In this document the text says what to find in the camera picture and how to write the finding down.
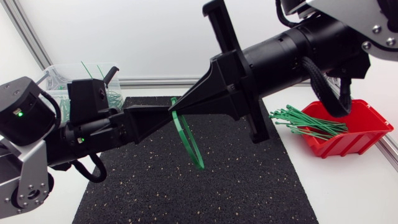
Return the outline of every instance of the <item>red storage bin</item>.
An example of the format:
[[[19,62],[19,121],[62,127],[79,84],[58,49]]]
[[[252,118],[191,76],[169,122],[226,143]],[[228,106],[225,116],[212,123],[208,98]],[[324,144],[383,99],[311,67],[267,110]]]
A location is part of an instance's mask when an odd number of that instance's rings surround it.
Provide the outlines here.
[[[349,153],[363,154],[385,134],[394,130],[391,124],[363,100],[353,100],[351,113],[343,118],[334,118],[329,115],[320,101],[311,103],[303,112],[314,118],[337,121],[347,125],[348,133],[339,134],[327,141],[303,135],[315,155],[322,158],[334,155],[345,156]]]

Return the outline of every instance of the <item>speckled mat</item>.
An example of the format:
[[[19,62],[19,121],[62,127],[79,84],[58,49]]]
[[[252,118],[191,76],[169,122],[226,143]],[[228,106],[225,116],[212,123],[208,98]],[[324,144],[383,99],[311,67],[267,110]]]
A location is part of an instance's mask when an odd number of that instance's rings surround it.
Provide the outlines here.
[[[125,102],[170,104],[169,97]],[[186,119],[205,170],[196,170],[169,123],[138,145],[102,153],[108,178],[88,184],[73,222],[318,223],[271,120],[266,119],[271,139],[253,144],[244,120]]]

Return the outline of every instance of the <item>white table surface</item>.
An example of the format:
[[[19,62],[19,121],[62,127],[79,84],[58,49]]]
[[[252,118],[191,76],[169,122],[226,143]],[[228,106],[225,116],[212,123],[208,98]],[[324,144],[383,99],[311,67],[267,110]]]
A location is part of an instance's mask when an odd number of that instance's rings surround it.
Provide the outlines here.
[[[186,89],[123,90],[124,96],[182,95]],[[264,98],[268,111],[290,104],[303,109],[316,97],[309,87],[290,87]],[[315,157],[301,136],[276,126],[319,223],[398,223],[398,173],[373,146],[363,155]],[[92,162],[81,161],[88,170]],[[88,181],[75,169],[51,171],[55,187],[32,212],[0,220],[6,223],[71,223]]]

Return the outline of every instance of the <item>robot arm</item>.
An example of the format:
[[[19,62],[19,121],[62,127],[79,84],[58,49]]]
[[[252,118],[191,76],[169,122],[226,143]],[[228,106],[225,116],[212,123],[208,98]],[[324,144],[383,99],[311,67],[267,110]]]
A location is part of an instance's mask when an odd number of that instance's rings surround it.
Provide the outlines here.
[[[388,0],[365,0],[359,5],[342,0],[282,0],[287,14],[306,18],[294,24],[284,19],[278,0],[279,17],[291,28],[242,50],[223,0],[209,2],[203,13],[210,19],[221,53],[210,59],[209,71],[171,107],[109,108],[104,93],[118,70],[113,68],[103,81],[68,84],[70,120],[59,125],[58,112],[56,118],[41,102],[38,95],[45,93],[32,80],[20,78],[1,85],[0,198],[4,203],[0,203],[0,218],[43,204],[53,186],[47,166],[67,170],[73,165],[93,182],[104,180],[106,170],[95,154],[129,142],[139,144],[172,120],[171,111],[228,114],[235,120],[245,116],[252,141],[261,142],[268,139],[259,109],[261,97],[311,78],[315,93],[332,115],[348,114],[349,84],[351,78],[364,78],[370,66],[368,54],[398,59],[398,26],[393,13],[387,12],[396,5]],[[340,98],[328,88],[323,73],[341,78]],[[87,155],[99,167],[100,176],[92,176],[77,161]]]

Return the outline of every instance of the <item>black cable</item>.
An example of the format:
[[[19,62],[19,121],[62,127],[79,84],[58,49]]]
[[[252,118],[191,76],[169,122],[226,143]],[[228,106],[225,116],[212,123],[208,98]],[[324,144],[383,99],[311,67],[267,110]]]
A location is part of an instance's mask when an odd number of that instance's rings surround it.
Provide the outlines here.
[[[55,127],[53,130],[58,129],[58,127],[61,124],[61,109],[58,105],[58,103],[55,101],[54,98],[52,98],[52,96],[50,96],[46,91],[42,90],[41,91],[42,96],[44,96],[44,98],[48,99],[49,102],[52,104],[52,106],[55,109]]]
[[[312,89],[330,115],[336,118],[349,115],[351,111],[351,92],[349,90],[351,79],[341,78],[340,97],[338,99],[320,69],[310,58],[303,57],[302,65],[310,74]]]
[[[280,2],[280,0],[275,0],[275,4],[276,4],[276,14],[278,15],[279,21],[280,21],[283,25],[285,25],[285,26],[287,26],[287,27],[289,27],[289,28],[293,28],[293,27],[295,27],[295,26],[298,25],[298,23],[296,23],[296,22],[290,22],[290,21],[288,21],[288,20],[286,19],[285,15],[284,15],[284,12],[283,12],[283,10],[282,10],[282,3]]]
[[[75,166],[76,170],[79,171],[84,177],[86,177],[89,181],[94,183],[100,183],[106,179],[107,173],[104,164],[102,163],[101,159],[96,154],[90,154],[91,160],[99,169],[99,176],[95,176],[89,173],[86,167],[79,161],[71,161],[70,163]]]

